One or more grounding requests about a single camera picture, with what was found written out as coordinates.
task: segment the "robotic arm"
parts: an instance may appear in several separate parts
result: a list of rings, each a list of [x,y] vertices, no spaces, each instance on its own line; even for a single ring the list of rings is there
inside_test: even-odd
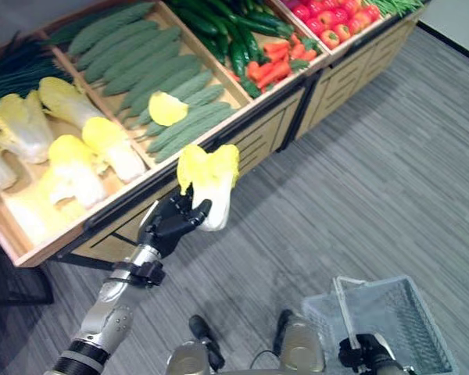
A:
[[[96,303],[88,311],[69,348],[44,375],[98,375],[131,329],[134,309],[145,289],[165,277],[161,259],[174,252],[185,234],[199,226],[212,202],[192,209],[192,190],[185,196],[174,189],[149,209],[138,232],[139,245],[105,280]]]

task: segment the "wooden produce display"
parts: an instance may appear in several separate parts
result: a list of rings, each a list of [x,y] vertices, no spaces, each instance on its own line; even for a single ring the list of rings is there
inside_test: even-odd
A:
[[[134,2],[105,0],[65,16],[32,35],[47,40],[71,21],[115,5]],[[278,0],[266,0],[265,4],[278,17],[290,23],[297,35],[313,36]],[[210,151],[224,144],[237,145],[240,150],[240,173],[244,175],[272,152],[284,148],[293,134],[302,136],[379,74],[403,45],[418,14],[402,19],[338,64],[328,66],[332,60],[336,62],[338,55],[346,53],[346,46],[340,53],[334,50],[330,55],[321,45],[324,52],[311,61],[307,69],[291,74],[255,99],[232,77],[229,62],[226,66],[220,64],[165,3],[155,2],[145,19],[156,22],[160,30],[177,27],[180,32],[179,55],[195,56],[202,72],[212,72],[208,85],[220,84],[224,88],[217,101],[229,103],[234,113],[192,143]],[[258,33],[255,37],[260,45],[280,40]],[[179,152],[157,162],[157,154],[146,151],[156,136],[142,137],[147,125],[133,128],[131,125],[135,117],[125,116],[126,110],[116,114],[125,94],[105,96],[106,85],[103,82],[99,80],[89,84],[85,80],[86,71],[76,68],[78,57],[67,54],[67,45],[49,45],[47,48],[55,63],[74,78],[94,105],[126,132],[131,147],[144,160],[146,171],[124,184],[109,168],[101,176],[108,198],[90,209],[83,208],[74,199],[52,205],[38,189],[38,181],[48,169],[48,162],[26,164],[5,152],[5,159],[20,179],[11,188],[0,191],[0,244],[16,266],[36,266],[55,257],[64,262],[110,268],[111,263],[121,260],[133,250],[138,224],[147,208],[177,186],[175,169]],[[56,136],[81,135],[73,125],[51,117],[48,120]]]

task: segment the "basket handle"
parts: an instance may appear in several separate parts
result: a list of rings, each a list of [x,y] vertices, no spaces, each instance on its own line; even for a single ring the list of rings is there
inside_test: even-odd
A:
[[[345,294],[344,294],[344,287],[342,283],[351,283],[356,285],[365,284],[365,280],[357,280],[352,279],[350,277],[338,276],[332,279],[332,283],[334,285],[335,293],[337,294],[338,304],[341,308],[342,318],[344,319],[345,328],[347,330],[347,334],[349,337],[349,343],[351,344],[352,349],[359,349],[361,348],[358,339],[356,338],[356,333],[354,331],[353,322],[351,320],[351,316],[349,315],[349,310],[347,309],[347,304],[345,303]]]

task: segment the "wall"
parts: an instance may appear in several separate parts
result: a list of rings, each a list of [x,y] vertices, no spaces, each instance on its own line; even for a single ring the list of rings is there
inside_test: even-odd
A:
[[[421,21],[469,50],[469,0],[433,0]]]
[[[98,0],[0,0],[0,43],[17,30],[28,32]]]

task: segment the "silver robotic forearm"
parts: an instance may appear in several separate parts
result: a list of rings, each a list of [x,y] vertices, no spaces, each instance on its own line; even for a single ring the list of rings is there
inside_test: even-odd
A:
[[[163,279],[159,259],[159,252],[150,245],[139,245],[131,257],[116,264],[71,346],[45,375],[102,372],[107,359],[128,335],[134,310],[145,297],[145,287]]]

